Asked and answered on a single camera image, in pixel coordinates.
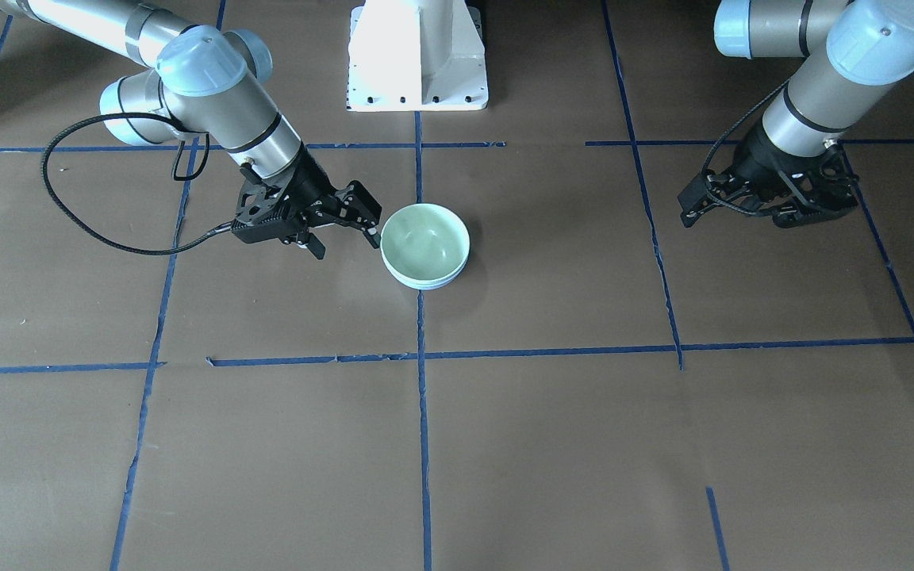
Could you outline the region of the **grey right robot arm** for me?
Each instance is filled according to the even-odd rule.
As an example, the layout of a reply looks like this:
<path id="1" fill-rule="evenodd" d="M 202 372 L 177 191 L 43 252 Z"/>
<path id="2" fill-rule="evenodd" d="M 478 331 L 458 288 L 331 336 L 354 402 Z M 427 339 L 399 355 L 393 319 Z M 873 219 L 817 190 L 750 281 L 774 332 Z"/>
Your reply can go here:
<path id="1" fill-rule="evenodd" d="M 316 228 L 340 225 L 380 246 L 381 205 L 358 181 L 337 189 L 305 147 L 264 83 L 272 58 L 249 30 L 220 30 L 141 1 L 0 1 L 0 11 L 65 30 L 141 65 L 102 91 L 95 117 L 66 127 L 41 153 L 41 181 L 69 220 L 76 215 L 48 180 L 48 160 L 69 135 L 104 124 L 136 146 L 218 144 L 243 176 L 235 213 L 202 241 L 231 232 L 243 243 L 294 243 L 316 258 Z"/>

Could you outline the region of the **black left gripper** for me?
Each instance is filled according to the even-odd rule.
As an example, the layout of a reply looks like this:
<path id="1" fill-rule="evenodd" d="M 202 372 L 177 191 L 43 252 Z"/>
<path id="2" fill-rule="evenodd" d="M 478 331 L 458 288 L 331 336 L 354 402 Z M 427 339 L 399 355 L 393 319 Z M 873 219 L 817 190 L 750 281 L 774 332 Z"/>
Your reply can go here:
<path id="1" fill-rule="evenodd" d="M 845 155 L 830 149 L 814 156 L 791 155 L 755 124 L 734 151 L 732 172 L 704 170 L 678 195 L 683 228 L 692 228 L 714 209 L 744 216 L 771 216 L 778 228 L 826 223 L 859 206 L 854 188 L 858 177 Z"/>

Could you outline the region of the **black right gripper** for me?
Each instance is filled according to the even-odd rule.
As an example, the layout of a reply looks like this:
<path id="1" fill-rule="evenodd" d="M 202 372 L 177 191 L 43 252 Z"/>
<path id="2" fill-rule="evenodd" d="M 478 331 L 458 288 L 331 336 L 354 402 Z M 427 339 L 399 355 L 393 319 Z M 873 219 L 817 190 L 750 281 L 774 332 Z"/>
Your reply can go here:
<path id="1" fill-rule="evenodd" d="M 371 248 L 380 249 L 380 203 L 360 181 L 350 181 L 336 190 L 309 151 L 298 152 L 282 173 L 270 178 L 270 185 L 282 192 L 277 202 L 280 242 L 293 243 L 316 260 L 323 260 L 326 246 L 309 228 L 337 224 L 362 232 Z"/>

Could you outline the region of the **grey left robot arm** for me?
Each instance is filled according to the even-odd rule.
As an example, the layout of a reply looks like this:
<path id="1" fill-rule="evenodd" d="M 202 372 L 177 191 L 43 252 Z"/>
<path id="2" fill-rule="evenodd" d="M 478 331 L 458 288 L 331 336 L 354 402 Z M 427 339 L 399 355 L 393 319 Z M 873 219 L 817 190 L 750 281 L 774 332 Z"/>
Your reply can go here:
<path id="1" fill-rule="evenodd" d="M 914 1 L 722 1 L 714 40 L 725 56 L 802 63 L 751 109 L 757 120 L 721 172 L 715 141 L 678 195 L 682 224 L 728 209 L 796 228 L 856 209 L 841 140 L 913 75 Z"/>

